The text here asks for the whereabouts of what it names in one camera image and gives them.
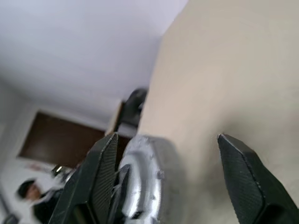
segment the metal part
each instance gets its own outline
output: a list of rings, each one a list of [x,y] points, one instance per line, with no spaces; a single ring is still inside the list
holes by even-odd
[[[179,223],[183,172],[173,145],[165,139],[135,136],[120,168],[130,166],[127,197],[122,208],[126,224]]]

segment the dark clothing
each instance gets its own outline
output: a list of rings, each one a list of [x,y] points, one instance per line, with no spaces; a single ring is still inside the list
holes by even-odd
[[[62,189],[50,190],[33,206],[34,215],[42,224],[49,222],[61,193]]]

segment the ceiling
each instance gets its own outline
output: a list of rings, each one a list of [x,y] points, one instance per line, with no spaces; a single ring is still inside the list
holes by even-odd
[[[187,0],[2,0],[0,76],[36,101],[108,119],[148,86]]]

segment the beige wall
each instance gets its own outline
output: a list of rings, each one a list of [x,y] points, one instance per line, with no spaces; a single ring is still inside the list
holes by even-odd
[[[217,134],[256,150],[299,206],[299,2],[191,0],[164,36],[139,133],[176,146],[185,223],[238,223]]]

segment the person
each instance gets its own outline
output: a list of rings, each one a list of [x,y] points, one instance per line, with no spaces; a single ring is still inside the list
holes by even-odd
[[[42,194],[33,179],[22,183],[17,190],[17,194],[21,199],[34,203],[33,213],[42,224],[49,222],[61,193],[62,189],[51,189]]]

